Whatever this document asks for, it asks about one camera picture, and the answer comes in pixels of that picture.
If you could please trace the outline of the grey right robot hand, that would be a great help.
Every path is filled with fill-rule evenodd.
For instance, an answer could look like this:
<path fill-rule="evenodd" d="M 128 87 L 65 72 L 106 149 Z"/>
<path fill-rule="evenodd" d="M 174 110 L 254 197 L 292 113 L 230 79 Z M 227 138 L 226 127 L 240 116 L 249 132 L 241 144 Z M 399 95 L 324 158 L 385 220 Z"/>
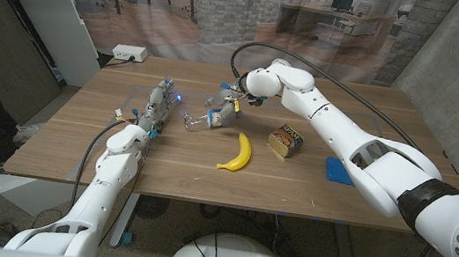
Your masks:
<path fill-rule="evenodd" d="M 238 102 L 247 94 L 236 84 L 221 84 L 222 90 L 204 102 L 208 108 L 207 125 L 209 128 L 222 127 L 235 120 L 240 113 Z"/>

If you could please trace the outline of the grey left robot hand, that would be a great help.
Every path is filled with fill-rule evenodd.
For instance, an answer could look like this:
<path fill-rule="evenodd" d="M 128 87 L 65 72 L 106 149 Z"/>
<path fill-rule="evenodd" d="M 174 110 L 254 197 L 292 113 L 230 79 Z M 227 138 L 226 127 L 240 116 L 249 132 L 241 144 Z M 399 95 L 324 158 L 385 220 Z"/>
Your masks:
<path fill-rule="evenodd" d="M 138 127 L 146 132 L 160 133 L 170 112 L 181 103 L 181 95 L 174 89 L 174 81 L 165 77 L 154 88 L 142 113 L 138 117 Z"/>

